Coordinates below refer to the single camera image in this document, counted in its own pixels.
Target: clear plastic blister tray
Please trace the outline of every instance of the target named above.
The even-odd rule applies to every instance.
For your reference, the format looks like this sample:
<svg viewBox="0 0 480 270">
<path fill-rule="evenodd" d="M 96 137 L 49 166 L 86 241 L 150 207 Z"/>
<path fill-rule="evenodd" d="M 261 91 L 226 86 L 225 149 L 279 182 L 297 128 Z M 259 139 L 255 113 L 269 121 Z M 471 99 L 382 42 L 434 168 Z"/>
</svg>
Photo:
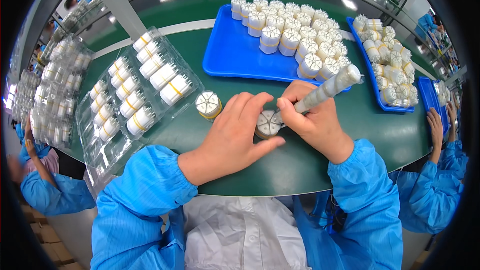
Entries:
<svg viewBox="0 0 480 270">
<path fill-rule="evenodd" d="M 170 121 L 175 117 L 180 115 L 185 111 L 190 105 L 195 103 L 195 98 L 198 94 L 205 90 L 200 79 L 195 75 L 193 70 L 190 68 L 189 64 L 185 62 L 180 53 L 173 47 L 168 38 L 160 33 L 155 27 L 148 29 L 148 34 L 152 38 L 149 42 L 156 42 L 159 47 L 159 54 L 162 57 L 164 62 L 161 64 L 160 69 L 155 70 L 149 76 L 145 78 L 140 72 L 140 67 L 142 64 L 137 59 L 138 52 L 135 50 L 133 45 L 128 46 L 119 56 L 117 57 L 117 63 L 114 64 L 114 61 L 105 69 L 105 71 L 99 76 L 97 81 L 104 81 L 106 83 L 106 89 L 104 90 L 107 95 L 107 101 L 105 104 L 109 104 L 113 107 L 114 114 L 111 117 L 114 117 L 119 123 L 119 131 L 115 134 L 108 136 L 107 139 L 103 140 L 102 136 L 105 134 L 109 135 L 108 132 L 102 132 L 105 128 L 99 123 L 95 122 L 95 117 L 98 112 L 92 110 L 91 106 L 99 106 L 98 101 L 94 103 L 99 93 L 96 89 L 91 91 L 95 92 L 93 96 L 90 96 L 88 92 L 85 97 L 81 100 L 77 107 L 75 113 L 75 120 L 77 123 L 78 134 L 80 135 L 81 145 L 83 149 L 83 157 L 85 164 L 87 165 L 87 174 L 85 175 L 85 180 L 87 185 L 90 188 L 91 193 L 95 196 L 101 191 L 106 183 L 108 183 L 112 176 L 117 174 L 118 171 L 125 165 L 129 157 L 137 152 L 141 147 L 149 143 L 149 140 L 158 133 L 159 130 L 163 129 Z M 122 86 L 114 86 L 112 84 L 112 77 L 120 75 L 121 80 L 127 81 L 127 76 L 123 76 L 123 68 L 120 65 L 120 60 L 127 61 L 128 69 L 130 70 L 129 77 L 135 76 L 139 81 L 139 86 L 134 89 L 128 89 L 129 94 L 133 94 L 136 91 L 139 91 L 145 101 L 140 106 L 135 106 L 136 111 L 142 110 L 144 108 L 149 108 L 151 112 L 154 113 L 153 122 L 149 123 L 146 126 L 140 125 L 141 129 L 138 129 L 137 134 L 133 134 L 127 126 L 127 123 L 132 123 L 132 114 L 129 117 L 125 117 L 120 107 L 125 103 L 125 99 L 120 98 L 117 95 L 117 90 L 121 90 Z M 169 65 L 175 65 L 177 70 L 176 75 L 171 76 L 172 78 L 165 81 L 165 86 L 163 88 L 156 89 L 153 87 L 150 82 L 150 77 L 154 76 L 155 73 L 162 70 L 165 71 L 165 67 Z M 160 93 L 164 91 L 165 88 L 173 88 L 171 82 L 177 77 L 183 76 L 188 78 L 190 88 L 184 92 L 182 90 L 177 90 L 176 92 L 182 96 L 173 104 L 169 105 L 162 97 Z M 101 117 L 103 123 L 105 120 L 108 121 L 107 117 Z"/>
</svg>

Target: green workbench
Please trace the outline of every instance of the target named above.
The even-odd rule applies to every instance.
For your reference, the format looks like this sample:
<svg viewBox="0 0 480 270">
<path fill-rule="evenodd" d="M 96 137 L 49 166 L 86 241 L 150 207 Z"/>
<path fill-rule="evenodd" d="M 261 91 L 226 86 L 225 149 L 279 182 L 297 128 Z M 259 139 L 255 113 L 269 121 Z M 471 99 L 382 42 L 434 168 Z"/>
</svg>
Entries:
<svg viewBox="0 0 480 270">
<path fill-rule="evenodd" d="M 188 15 L 183 14 L 183 22 L 210 19 L 215 18 L 218 8 L 228 1 L 213 0 L 212 3 L 209 0 L 179 0 L 179 3 L 174 1 L 170 5 L 163 4 L 155 8 L 155 13 L 150 10 L 141 12 L 139 15 L 146 27 L 164 27 L 174 24 L 169 22 L 170 18 L 161 17 L 162 13 L 166 11 L 169 12 L 169 15 L 174 15 L 173 18 L 179 23 L 182 18 L 179 13 L 182 13 L 189 5 L 194 5 L 196 12 L 190 13 L 190 15 L 194 14 L 195 17 L 187 18 Z M 295 1 L 325 8 L 319 1 Z M 346 30 L 345 17 L 354 16 L 354 13 L 350 10 L 345 11 L 345 9 L 341 13 L 342 11 L 339 11 L 341 9 L 334 6 L 328 8 L 327 12 L 332 13 L 331 15 L 340 22 L 341 28 Z M 288 83 L 215 77 L 209 76 L 203 71 L 202 61 L 211 31 L 211 28 L 191 30 L 168 35 L 168 38 L 200 78 L 205 89 L 213 90 L 223 102 L 227 102 L 233 95 L 240 92 L 253 94 L 267 92 L 272 94 L 275 99 L 264 108 L 275 109 L 276 98 L 281 96 Z M 101 38 L 86 42 L 90 48 L 98 51 L 125 38 L 127 36 L 121 27 L 115 26 Z M 367 76 L 367 68 L 357 45 L 349 40 L 344 40 L 344 43 L 348 47 L 348 57 L 360 72 Z M 93 60 L 79 100 L 93 87 L 99 75 L 117 57 L 117 54 L 118 50 Z M 429 152 L 429 133 L 421 98 L 414 113 L 385 112 L 377 104 L 370 80 L 365 79 L 365 83 L 355 85 L 351 91 L 337 95 L 335 104 L 342 129 L 354 140 L 368 139 L 385 161 L 389 172 L 410 164 Z M 151 135 L 154 136 L 151 142 L 164 145 L 176 153 L 184 153 L 201 144 L 211 125 L 211 122 L 198 114 L 194 106 L 190 106 L 170 124 L 163 127 L 160 121 L 154 125 L 150 129 L 150 131 L 153 129 Z M 286 127 L 280 130 L 279 135 L 286 140 L 284 146 L 277 148 L 240 172 L 201 185 L 198 189 L 199 193 L 223 196 L 279 196 L 332 188 L 327 175 L 328 160 L 291 129 Z M 65 153 L 78 160 L 83 160 L 83 151 L 78 135 L 74 135 L 72 144 L 69 149 L 65 150 Z M 121 175 L 122 173 L 120 171 L 114 174 Z"/>
</svg>

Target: metal pillar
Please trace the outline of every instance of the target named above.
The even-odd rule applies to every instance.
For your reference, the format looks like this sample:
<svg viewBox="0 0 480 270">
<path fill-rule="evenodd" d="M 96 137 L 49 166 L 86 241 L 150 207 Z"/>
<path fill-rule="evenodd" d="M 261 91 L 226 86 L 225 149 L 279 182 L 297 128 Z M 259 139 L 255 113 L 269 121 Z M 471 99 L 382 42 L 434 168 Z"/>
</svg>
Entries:
<svg viewBox="0 0 480 270">
<path fill-rule="evenodd" d="M 147 31 L 147 28 L 128 0 L 103 0 L 103 3 L 105 3 L 132 40 L 140 38 Z"/>
</svg>

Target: white shirt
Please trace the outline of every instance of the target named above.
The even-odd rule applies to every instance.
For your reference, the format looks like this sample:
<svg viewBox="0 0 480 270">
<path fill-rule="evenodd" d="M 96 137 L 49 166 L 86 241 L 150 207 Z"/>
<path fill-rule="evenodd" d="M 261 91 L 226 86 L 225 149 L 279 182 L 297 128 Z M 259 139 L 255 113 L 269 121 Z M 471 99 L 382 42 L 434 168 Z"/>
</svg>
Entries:
<svg viewBox="0 0 480 270">
<path fill-rule="evenodd" d="M 185 270 L 309 270 L 292 212 L 272 197 L 201 195 L 183 206 Z"/>
</svg>

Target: blue plastic tray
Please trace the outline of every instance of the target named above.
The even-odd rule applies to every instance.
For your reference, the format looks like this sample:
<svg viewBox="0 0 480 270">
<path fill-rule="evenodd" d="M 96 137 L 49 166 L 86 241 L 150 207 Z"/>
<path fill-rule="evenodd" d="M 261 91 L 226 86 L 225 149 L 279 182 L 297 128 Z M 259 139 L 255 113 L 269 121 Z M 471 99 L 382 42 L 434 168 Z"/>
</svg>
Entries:
<svg viewBox="0 0 480 270">
<path fill-rule="evenodd" d="M 413 111 L 415 111 L 414 106 L 410 106 L 409 108 L 404 108 L 404 107 L 387 106 L 387 105 L 382 104 L 382 101 L 380 100 L 380 92 L 378 91 L 378 87 L 377 87 L 377 79 L 375 77 L 374 70 L 372 69 L 372 63 L 370 62 L 370 59 L 368 58 L 367 51 L 365 51 L 365 48 L 363 48 L 362 41 L 360 40 L 360 38 L 357 34 L 357 31 L 353 27 L 353 18 L 352 17 L 346 17 L 346 22 L 348 23 L 348 26 L 350 27 L 350 30 L 352 31 L 352 35 L 355 38 L 355 41 L 357 42 L 357 45 L 360 48 L 360 51 L 362 53 L 363 59 L 365 60 L 365 64 L 367 65 L 371 85 L 373 87 L 373 93 L 375 94 L 375 97 L 377 98 L 378 105 L 380 105 L 381 109 L 383 111 L 386 111 L 386 112 L 413 113 Z"/>
<path fill-rule="evenodd" d="M 447 109 L 445 106 L 440 107 L 437 92 L 435 92 L 434 81 L 431 81 L 428 77 L 420 76 L 418 78 L 418 88 L 423 99 L 425 111 L 430 111 L 432 107 L 440 115 L 441 126 L 443 126 L 443 134 L 445 135 L 448 131 Z"/>
<path fill-rule="evenodd" d="M 265 54 L 259 45 L 260 39 L 249 35 L 248 28 L 232 18 L 231 4 L 225 4 L 216 16 L 203 57 L 203 69 L 212 76 L 287 82 L 302 80 L 317 86 L 322 84 L 315 79 L 299 78 L 299 64 L 294 56 L 284 56 L 278 50 Z"/>
</svg>

